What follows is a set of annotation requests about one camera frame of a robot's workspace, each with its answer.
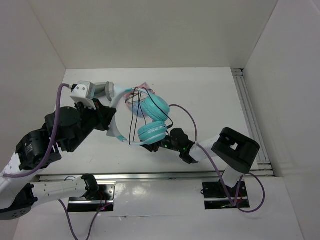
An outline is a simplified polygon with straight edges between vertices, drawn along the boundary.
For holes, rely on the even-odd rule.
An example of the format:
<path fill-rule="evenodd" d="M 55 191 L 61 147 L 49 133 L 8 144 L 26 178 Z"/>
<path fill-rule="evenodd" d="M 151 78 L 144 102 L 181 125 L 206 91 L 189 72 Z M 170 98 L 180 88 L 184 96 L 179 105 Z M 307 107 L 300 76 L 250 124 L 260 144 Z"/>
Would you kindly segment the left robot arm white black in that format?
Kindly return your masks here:
<path fill-rule="evenodd" d="M 56 183 L 31 180 L 50 164 L 62 159 L 61 152 L 73 153 L 94 130 L 108 131 L 117 110 L 93 101 L 90 109 L 82 103 L 58 108 L 45 117 L 42 128 L 31 131 L 0 174 L 0 219 L 15 220 L 44 203 L 78 197 L 93 200 L 100 187 L 93 174 Z"/>

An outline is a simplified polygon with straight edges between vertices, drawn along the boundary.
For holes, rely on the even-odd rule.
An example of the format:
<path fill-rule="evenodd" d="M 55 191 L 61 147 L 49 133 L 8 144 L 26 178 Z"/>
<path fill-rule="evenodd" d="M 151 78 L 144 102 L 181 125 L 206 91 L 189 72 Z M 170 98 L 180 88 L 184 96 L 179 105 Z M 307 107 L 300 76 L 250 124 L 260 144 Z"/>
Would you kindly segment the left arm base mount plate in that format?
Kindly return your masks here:
<path fill-rule="evenodd" d="M 99 191 L 92 199 L 70 197 L 67 204 L 69 213 L 93 213 L 101 208 L 101 212 L 114 211 L 116 182 L 98 181 Z"/>

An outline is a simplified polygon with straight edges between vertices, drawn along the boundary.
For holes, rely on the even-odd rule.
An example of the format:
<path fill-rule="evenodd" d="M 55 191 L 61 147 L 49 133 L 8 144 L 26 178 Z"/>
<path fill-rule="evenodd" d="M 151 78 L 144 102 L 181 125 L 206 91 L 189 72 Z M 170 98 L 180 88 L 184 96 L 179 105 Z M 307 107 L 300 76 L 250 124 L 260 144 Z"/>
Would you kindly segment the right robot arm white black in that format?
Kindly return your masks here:
<path fill-rule="evenodd" d="M 164 130 L 139 130 L 139 139 L 146 142 L 142 146 L 150 152 L 164 148 L 179 152 L 179 157 L 187 164 L 196 164 L 210 157 L 219 157 L 227 167 L 222 174 L 218 190 L 223 196 L 230 196 L 242 175 L 250 172 L 258 155 L 260 145 L 253 139 L 225 127 L 219 136 L 200 143 L 191 141 L 182 128 L 174 128 L 169 135 Z"/>

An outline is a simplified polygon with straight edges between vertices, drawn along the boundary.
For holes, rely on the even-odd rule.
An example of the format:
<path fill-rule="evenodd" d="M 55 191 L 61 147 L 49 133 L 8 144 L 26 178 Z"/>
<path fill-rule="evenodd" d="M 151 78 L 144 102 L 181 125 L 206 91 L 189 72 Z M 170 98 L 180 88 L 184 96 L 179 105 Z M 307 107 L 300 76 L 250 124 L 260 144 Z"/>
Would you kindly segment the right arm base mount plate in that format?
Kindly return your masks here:
<path fill-rule="evenodd" d="M 232 206 L 223 187 L 219 181 L 203 182 L 202 190 L 200 193 L 204 197 L 205 210 L 220 210 L 220 209 L 232 209 L 236 208 Z M 248 198 L 248 192 L 244 181 L 240 183 L 239 194 L 237 202 L 240 208 L 249 208 L 250 202 Z"/>

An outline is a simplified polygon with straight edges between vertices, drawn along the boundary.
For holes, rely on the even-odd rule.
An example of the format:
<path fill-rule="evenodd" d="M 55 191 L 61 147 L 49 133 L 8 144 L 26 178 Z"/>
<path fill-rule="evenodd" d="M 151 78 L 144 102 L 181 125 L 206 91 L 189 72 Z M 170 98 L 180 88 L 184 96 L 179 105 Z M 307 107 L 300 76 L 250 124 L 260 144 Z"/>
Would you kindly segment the teal cat-ear headphones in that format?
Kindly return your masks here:
<path fill-rule="evenodd" d="M 107 136 L 116 138 L 120 142 L 128 143 L 131 146 L 151 145 L 163 140 L 166 136 L 166 131 L 168 130 L 166 121 L 171 119 L 169 117 L 170 107 L 165 100 L 145 87 L 134 87 L 117 91 L 110 102 L 110 107 L 116 109 L 120 100 L 126 94 L 131 92 L 134 93 L 136 90 L 147 94 L 146 98 L 141 103 L 141 109 L 143 110 L 145 117 L 149 117 L 152 122 L 138 129 L 137 134 L 139 141 L 131 141 L 121 134 L 117 126 L 116 117 L 114 116 L 110 123 L 110 129 L 107 132 Z"/>

